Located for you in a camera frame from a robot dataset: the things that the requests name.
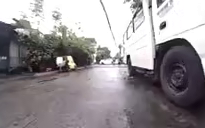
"wet road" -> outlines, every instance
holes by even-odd
[[[124,66],[0,85],[0,128],[196,128],[205,101],[182,109]]]

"building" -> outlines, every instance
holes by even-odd
[[[10,71],[22,66],[25,46],[17,37],[15,27],[0,21],[0,71]]]

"power line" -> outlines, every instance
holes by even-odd
[[[106,9],[105,9],[105,6],[104,6],[104,3],[103,3],[102,0],[100,0],[100,4],[101,4],[101,6],[102,6],[102,8],[103,8],[103,11],[104,11],[104,13],[105,13],[105,16],[106,16],[106,19],[107,19],[107,23],[108,23],[108,25],[109,25],[109,28],[110,28],[110,31],[111,31],[111,34],[112,34],[112,37],[113,37],[114,43],[115,43],[115,45],[117,46],[117,44],[116,44],[116,40],[115,40],[115,37],[114,37],[114,33],[113,33],[113,31],[112,31],[112,28],[111,28],[111,23],[110,23],[110,20],[109,20],[109,17],[108,17],[107,11],[106,11]]]

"truck tire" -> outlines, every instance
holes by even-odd
[[[166,96],[181,107],[193,105],[205,92],[200,58],[186,46],[175,46],[164,55],[160,81]]]
[[[128,59],[128,75],[129,76],[135,76],[136,75],[136,70],[135,68],[132,66],[132,62],[131,59]]]

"sidewalk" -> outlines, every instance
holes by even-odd
[[[77,70],[85,69],[91,66],[78,67]],[[0,74],[0,84],[14,80],[34,79],[37,77],[44,77],[58,74],[58,71],[42,72],[42,73],[23,73],[19,75]]]

